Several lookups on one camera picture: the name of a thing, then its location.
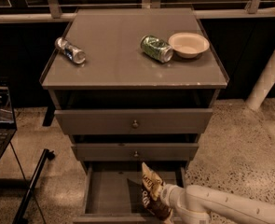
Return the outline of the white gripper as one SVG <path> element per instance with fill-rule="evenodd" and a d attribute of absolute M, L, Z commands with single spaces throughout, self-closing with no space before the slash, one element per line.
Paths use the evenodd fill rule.
<path fill-rule="evenodd" d="M 186 208 L 186 190 L 176 185 L 166 184 L 160 193 L 161 201 L 171 209 Z"/>

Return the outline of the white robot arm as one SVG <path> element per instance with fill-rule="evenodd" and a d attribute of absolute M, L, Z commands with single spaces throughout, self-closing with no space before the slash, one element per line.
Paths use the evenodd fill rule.
<path fill-rule="evenodd" d="M 167 184 L 160 199 L 184 224 L 210 224 L 211 212 L 237 224 L 275 224 L 275 205 L 198 185 Z"/>

